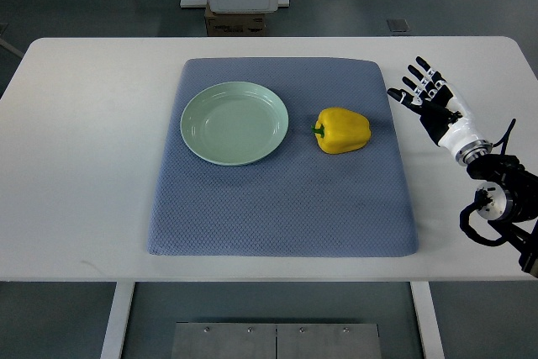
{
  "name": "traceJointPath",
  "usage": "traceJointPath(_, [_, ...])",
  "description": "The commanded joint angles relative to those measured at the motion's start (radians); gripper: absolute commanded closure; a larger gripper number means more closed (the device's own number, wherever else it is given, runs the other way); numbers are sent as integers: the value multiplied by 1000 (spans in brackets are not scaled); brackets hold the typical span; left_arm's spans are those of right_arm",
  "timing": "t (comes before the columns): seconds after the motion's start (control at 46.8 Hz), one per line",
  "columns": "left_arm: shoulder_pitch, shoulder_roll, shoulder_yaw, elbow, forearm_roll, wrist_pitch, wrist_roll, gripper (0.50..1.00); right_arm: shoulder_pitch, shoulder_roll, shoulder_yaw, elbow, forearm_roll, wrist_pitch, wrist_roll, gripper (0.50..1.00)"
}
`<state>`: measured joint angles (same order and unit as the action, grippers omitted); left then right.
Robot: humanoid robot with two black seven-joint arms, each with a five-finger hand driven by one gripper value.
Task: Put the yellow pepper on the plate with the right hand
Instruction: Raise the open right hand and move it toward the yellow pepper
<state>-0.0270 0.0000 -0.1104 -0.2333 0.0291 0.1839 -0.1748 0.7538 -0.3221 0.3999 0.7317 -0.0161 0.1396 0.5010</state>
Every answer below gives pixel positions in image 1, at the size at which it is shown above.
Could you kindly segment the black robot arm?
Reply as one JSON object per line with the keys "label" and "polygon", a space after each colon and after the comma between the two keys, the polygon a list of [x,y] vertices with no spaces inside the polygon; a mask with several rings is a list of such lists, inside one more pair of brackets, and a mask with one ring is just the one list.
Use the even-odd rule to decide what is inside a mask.
{"label": "black robot arm", "polygon": [[[467,164],[470,178],[480,180],[473,202],[460,212],[464,234],[489,247],[511,244],[519,253],[522,272],[537,276],[537,228],[527,231],[520,223],[537,220],[537,176],[528,172],[516,156],[487,154]],[[498,233],[491,240],[470,224],[477,213]]]}

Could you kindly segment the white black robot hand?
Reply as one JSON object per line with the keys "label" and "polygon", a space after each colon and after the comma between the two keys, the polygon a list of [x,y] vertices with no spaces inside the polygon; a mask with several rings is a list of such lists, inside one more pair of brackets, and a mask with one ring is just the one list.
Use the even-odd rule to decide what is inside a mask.
{"label": "white black robot hand", "polygon": [[447,149],[461,166],[492,151],[467,104],[438,70],[418,56],[408,71],[410,76],[402,78],[406,88],[391,87],[388,95],[419,116],[435,145]]}

